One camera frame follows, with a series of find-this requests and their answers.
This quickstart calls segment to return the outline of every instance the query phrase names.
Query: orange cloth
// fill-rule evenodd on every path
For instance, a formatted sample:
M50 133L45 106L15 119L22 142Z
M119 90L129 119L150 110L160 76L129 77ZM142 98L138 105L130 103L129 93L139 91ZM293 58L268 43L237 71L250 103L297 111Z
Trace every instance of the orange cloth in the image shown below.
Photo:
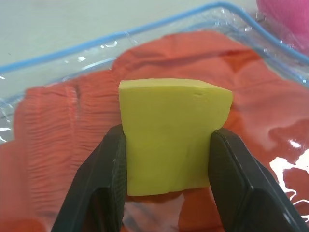
M309 91L281 79L252 49L220 33L188 32L132 48L111 70L26 92L15 113L15 141L0 147L0 232L7 231L6 221L27 218L50 230L77 168L121 123L119 82L166 77L233 91L225 127L243 139L288 196L289 189L297 192L292 202L309 200ZM309 215L305 201L295 207ZM123 232L224 231L209 188L130 197L123 221Z

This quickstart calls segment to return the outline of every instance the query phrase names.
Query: blue trim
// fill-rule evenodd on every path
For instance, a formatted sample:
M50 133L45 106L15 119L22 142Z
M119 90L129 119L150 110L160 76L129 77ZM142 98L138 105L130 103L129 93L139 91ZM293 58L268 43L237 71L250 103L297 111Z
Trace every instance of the blue trim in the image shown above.
M141 27L137 27L128 31L122 31L122 32L116 32L107 36L103 36L100 37L98 39L86 42L86 43L82 43L80 45L77 46L73 46L58 52L54 52L48 55L44 55L44 56L40 56L40 57L36 57L36 58L32 58L32 59L27 59L27 60L23 60L23 61L19 61L19 62L15 62L12 64L8 64L8 65L4 65L4 66L0 66L0 73L7 73L7 72L11 72L14 70L18 70L21 68L25 68L25 67L29 67L29 66L33 66L33 65L37 65L37 64L41 64L41 63L45 63L45 62L49 62L55 59L59 59L61 57L65 57L74 53L78 53L81 51L84 51L86 49L89 49L91 47L94 46L98 46L101 45L103 43L112 41L112 40L117 40L119 38L123 38L126 37L128 34L137 34L137 33L141 33L150 29L155 29L157 27L160 27L164 24L168 24L180 19L184 19L186 17L190 17L192 15L196 15L200 12L209 10L209 9L213 9L213 8L218 8L218 7L222 7L225 8L227 10L229 10L232 13L237 14L240 18L242 18L246 23L248 23L254 30L256 30L261 36L263 36L266 40L268 40L268 42L270 42L272 45L274 45L275 47L278 47L279 49L281 49L285 54L309 65L309 58L307 56L305 56L304 54L297 52L296 50L288 47L287 45L280 43L280 41L274 37L273 35L271 35L269 32L267 32L265 29L263 29L254 19L252 19L248 14L246 14L242 9L240 9L239 7L231 4L231 3L227 3L227 2L217 2L217 3L211 3L211 4L207 4L198 8L195 8L193 10L187 11L185 13L182 14L178 14L175 15L173 17L169 17L154 23L150 23Z

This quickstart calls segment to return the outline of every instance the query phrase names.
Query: yellow sponge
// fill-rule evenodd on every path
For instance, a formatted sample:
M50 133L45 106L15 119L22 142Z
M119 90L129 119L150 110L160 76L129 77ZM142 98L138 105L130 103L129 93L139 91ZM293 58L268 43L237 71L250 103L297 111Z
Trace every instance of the yellow sponge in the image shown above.
M232 92L198 80L122 81L127 192L155 195L209 185L211 133L222 127Z

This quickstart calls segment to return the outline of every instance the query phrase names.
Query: sponge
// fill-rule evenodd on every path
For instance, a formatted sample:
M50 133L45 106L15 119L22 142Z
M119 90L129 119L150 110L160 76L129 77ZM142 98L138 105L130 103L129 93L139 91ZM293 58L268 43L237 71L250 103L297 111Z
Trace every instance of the sponge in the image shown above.
M222 127L232 92L186 79L122 81L127 193L156 195L209 185L211 133Z

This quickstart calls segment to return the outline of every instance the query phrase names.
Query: pink object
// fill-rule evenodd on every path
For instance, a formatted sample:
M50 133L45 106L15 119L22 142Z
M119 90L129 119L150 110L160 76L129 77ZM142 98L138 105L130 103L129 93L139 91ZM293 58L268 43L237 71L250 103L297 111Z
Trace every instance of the pink object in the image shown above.
M309 0L256 0L259 10L286 44L309 53Z

